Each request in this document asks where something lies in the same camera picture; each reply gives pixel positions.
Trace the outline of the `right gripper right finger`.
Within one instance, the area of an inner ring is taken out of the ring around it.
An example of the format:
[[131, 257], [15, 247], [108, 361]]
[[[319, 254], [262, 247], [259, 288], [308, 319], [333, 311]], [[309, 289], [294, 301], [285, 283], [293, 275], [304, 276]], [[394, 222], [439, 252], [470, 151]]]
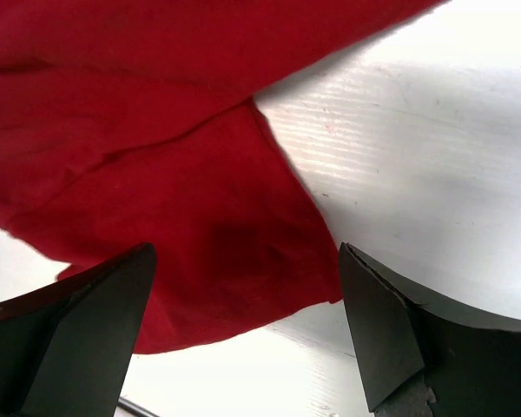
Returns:
[[348, 243], [338, 264], [372, 414], [521, 416], [521, 320], [453, 300]]

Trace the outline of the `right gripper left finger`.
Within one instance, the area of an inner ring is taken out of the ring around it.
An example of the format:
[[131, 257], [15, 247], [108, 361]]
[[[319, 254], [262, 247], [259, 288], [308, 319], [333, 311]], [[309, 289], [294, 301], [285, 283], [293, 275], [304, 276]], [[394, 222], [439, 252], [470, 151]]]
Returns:
[[0, 302], [0, 416], [111, 416], [157, 256], [138, 245]]

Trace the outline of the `red t-shirt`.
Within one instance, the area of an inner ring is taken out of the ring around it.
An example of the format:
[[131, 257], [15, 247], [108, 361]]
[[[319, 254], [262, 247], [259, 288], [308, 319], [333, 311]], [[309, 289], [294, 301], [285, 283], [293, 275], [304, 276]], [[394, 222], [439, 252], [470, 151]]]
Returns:
[[429, 1], [0, 1], [0, 228], [71, 276], [139, 242], [135, 350], [341, 298], [337, 248], [254, 95]]

